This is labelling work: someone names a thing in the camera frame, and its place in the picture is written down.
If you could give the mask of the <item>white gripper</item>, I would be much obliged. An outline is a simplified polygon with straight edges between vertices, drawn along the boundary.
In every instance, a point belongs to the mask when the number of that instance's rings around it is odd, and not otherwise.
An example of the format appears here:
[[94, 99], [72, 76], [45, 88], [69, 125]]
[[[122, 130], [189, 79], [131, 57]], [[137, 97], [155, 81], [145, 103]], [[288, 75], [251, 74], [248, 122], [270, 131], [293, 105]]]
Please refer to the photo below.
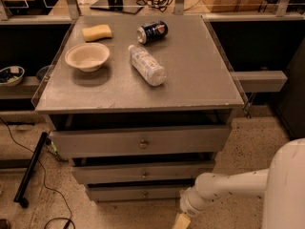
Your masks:
[[179, 206], [183, 213], [178, 213], [175, 217], [172, 229], [188, 229], [191, 218], [197, 217], [202, 211], [218, 201], [218, 198], [204, 198], [195, 187], [190, 187], [180, 193]]

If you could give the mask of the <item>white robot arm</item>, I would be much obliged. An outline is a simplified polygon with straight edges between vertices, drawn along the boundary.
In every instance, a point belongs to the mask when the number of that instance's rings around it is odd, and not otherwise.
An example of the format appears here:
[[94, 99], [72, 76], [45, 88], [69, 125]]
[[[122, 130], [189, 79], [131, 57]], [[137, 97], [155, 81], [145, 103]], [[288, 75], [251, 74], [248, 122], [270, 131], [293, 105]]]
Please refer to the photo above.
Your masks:
[[180, 196], [173, 229], [229, 196], [264, 199], [262, 229], [305, 229], [305, 138], [282, 146], [269, 168], [238, 175], [203, 173]]

